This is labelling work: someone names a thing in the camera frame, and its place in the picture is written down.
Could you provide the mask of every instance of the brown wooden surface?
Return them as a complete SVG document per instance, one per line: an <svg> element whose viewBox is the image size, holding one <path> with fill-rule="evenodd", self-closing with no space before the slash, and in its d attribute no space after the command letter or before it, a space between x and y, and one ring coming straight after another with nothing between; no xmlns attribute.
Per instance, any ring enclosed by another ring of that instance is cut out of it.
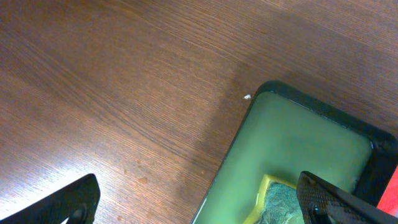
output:
<svg viewBox="0 0 398 224"><path fill-rule="evenodd" d="M97 223L188 223L267 80L398 134L394 0L0 10L0 218L92 172Z"/></svg>

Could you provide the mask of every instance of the yellow sponge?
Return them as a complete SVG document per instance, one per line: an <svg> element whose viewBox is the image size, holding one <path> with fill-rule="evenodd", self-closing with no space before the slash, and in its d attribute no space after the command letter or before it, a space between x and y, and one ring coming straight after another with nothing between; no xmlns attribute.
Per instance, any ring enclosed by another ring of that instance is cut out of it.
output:
<svg viewBox="0 0 398 224"><path fill-rule="evenodd" d="M265 205L265 201L266 201L266 193L267 193L267 190L268 190L269 186L271 185L271 183L283 184L283 185L286 185L287 187L296 189L296 186L294 186L284 180L280 180L280 179L270 176L270 175L264 175L264 177L262 178L261 184L260 184L260 188L259 188L259 192L257 195L257 200L256 200L256 204L254 206L254 209L252 210L250 215L245 219L243 224L253 224L253 223L256 223L261 218L261 213L264 210L264 205Z"/></svg>

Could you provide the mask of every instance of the red object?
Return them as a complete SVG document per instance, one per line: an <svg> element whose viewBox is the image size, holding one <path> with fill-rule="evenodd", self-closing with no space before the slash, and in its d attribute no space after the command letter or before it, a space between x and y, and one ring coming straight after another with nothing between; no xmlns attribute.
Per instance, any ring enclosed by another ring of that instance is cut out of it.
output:
<svg viewBox="0 0 398 224"><path fill-rule="evenodd" d="M377 208L398 217L398 168L392 175Z"/></svg>

